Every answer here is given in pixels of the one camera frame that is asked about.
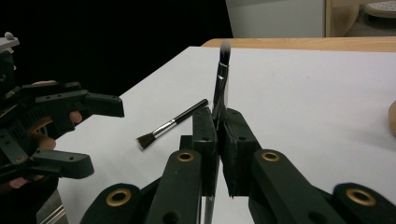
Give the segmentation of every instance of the black brush handle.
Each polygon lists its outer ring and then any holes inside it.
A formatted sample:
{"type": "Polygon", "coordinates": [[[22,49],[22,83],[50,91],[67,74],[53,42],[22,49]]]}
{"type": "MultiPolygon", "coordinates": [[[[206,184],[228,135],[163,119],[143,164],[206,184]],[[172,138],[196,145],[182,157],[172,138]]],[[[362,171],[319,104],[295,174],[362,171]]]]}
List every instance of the black brush handle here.
{"type": "Polygon", "coordinates": [[[190,107],[190,109],[184,111],[184,112],[181,113],[179,116],[175,117],[175,118],[174,118],[174,121],[176,122],[176,124],[179,124],[181,121],[183,121],[183,120],[185,120],[186,118],[188,118],[189,116],[191,116],[192,113],[193,113],[195,110],[197,110],[197,109],[199,109],[199,108],[201,108],[201,107],[203,107],[203,106],[206,106],[207,103],[208,103],[208,101],[207,101],[206,99],[200,101],[198,104],[193,105],[192,107],[190,107]]]}

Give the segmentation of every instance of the dark wall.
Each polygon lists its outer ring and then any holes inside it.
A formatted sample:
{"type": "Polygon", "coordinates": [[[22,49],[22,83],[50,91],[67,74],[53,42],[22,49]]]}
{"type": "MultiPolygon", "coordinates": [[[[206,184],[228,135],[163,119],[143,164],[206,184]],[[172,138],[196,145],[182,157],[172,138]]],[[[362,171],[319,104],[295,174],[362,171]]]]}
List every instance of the dark wall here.
{"type": "Polygon", "coordinates": [[[2,3],[0,35],[21,42],[18,85],[79,81],[91,92],[121,95],[186,47],[233,37],[224,0],[140,2],[2,3]]]}

